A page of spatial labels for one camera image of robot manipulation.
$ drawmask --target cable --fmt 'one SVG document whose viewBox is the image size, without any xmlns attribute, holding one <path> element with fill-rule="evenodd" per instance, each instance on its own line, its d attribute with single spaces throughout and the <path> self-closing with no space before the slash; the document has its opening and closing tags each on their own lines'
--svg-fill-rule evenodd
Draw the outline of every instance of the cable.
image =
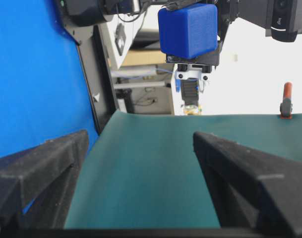
<svg viewBox="0 0 302 238">
<path fill-rule="evenodd" d="M 132 20 L 129 20 L 129 21 L 126 21 L 126 20 L 124 20 L 124 19 L 122 19 L 122 18 L 120 17 L 120 15 L 119 15 L 119 8 L 118 8 L 118 5 L 117 5 L 116 8 L 117 8 L 117 15 L 118 15 L 118 18 L 119 18 L 121 21 L 125 22 L 125 23 L 134 22 L 134 21 L 136 21 L 136 20 L 137 20 L 137 19 L 138 19 L 138 18 L 139 18 L 146 10 L 147 10 L 147 8 L 148 8 L 150 5 L 151 5 L 150 2 L 145 2 L 145 3 L 143 4 L 143 7 L 142 7 L 142 9 L 140 10 L 138 16 L 137 16 L 136 18 L 132 19 Z"/>
<path fill-rule="evenodd" d="M 148 107 L 148 106 L 150 106 L 150 105 L 152 105 L 154 103 L 155 103 L 155 99 L 152 99 L 151 103 L 149 103 L 149 104 L 138 104 L 138 103 L 136 103 L 136 104 L 133 104 L 133 105 L 139 106 L 139 107 Z"/>
<path fill-rule="evenodd" d="M 157 68 L 157 71 L 161 71 L 161 72 L 166 72 L 166 73 L 173 73 L 172 71 L 169 71 L 167 69 L 163 69 L 163 68 Z"/>
</svg>

